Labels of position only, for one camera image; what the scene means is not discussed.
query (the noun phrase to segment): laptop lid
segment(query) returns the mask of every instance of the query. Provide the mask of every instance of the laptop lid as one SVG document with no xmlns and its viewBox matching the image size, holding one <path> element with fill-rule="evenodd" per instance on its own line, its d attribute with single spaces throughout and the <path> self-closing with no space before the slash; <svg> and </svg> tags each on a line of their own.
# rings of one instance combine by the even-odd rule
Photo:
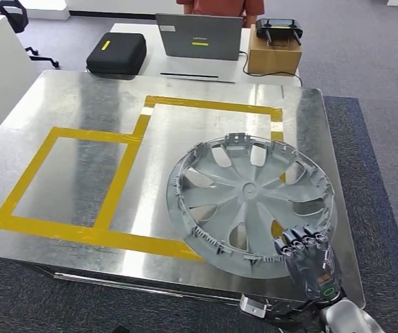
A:
<svg viewBox="0 0 398 333">
<path fill-rule="evenodd" d="M 242 17 L 156 14 L 168 56 L 237 60 Z"/>
</svg>

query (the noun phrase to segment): person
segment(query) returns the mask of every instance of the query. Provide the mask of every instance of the person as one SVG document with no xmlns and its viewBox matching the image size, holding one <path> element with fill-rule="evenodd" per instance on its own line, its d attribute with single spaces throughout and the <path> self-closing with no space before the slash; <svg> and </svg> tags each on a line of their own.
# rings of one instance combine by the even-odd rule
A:
<svg viewBox="0 0 398 333">
<path fill-rule="evenodd" d="M 263 0 L 177 0 L 184 14 L 243 17 L 245 28 L 265 13 Z"/>
</svg>

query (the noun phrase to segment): metal table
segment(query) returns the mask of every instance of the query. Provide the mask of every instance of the metal table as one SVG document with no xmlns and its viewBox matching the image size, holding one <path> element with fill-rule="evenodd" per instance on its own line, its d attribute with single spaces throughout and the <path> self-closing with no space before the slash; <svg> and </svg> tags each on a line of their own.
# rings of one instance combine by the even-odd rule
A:
<svg viewBox="0 0 398 333">
<path fill-rule="evenodd" d="M 332 243 L 344 288 L 364 307 L 317 89 L 45 72 L 0 126 L 0 257 L 59 279 L 229 304 L 242 292 L 302 300 L 285 268 L 280 278 L 251 280 L 200 261 L 169 220 L 165 189 L 178 159 L 240 132 L 282 136 L 327 173 L 336 193 Z"/>
</svg>

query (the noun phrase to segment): gray carpet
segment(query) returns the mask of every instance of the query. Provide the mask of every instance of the gray carpet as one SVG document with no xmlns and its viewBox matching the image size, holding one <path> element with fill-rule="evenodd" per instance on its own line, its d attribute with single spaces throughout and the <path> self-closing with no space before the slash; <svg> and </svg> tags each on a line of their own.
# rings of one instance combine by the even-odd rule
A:
<svg viewBox="0 0 398 333">
<path fill-rule="evenodd" d="M 357 99 L 325 97 L 367 311 L 398 332 L 398 230 Z M 75 282 L 0 260 L 0 332 L 276 332 L 235 307 Z"/>
<path fill-rule="evenodd" d="M 387 0 L 266 0 L 266 17 L 294 17 L 304 29 L 303 85 L 359 99 L 398 225 L 398 7 Z M 85 58 L 113 23 L 128 19 L 32 20 L 26 46 L 83 71 Z M 38 70 L 51 69 L 37 63 Z"/>
</svg>

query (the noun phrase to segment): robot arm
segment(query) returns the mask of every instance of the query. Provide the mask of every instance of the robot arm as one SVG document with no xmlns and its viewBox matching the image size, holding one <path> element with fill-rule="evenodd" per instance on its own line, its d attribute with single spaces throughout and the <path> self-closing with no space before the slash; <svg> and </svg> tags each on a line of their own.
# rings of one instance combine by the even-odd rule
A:
<svg viewBox="0 0 398 333">
<path fill-rule="evenodd" d="M 323 332 L 384 333 L 370 315 L 347 298 L 339 264 L 324 234 L 310 226 L 292 228 L 276 239 L 275 247 L 308 301 L 288 314 L 271 317 L 266 305 L 242 295 L 242 311 L 290 332 L 305 329 L 319 316 Z"/>
</svg>

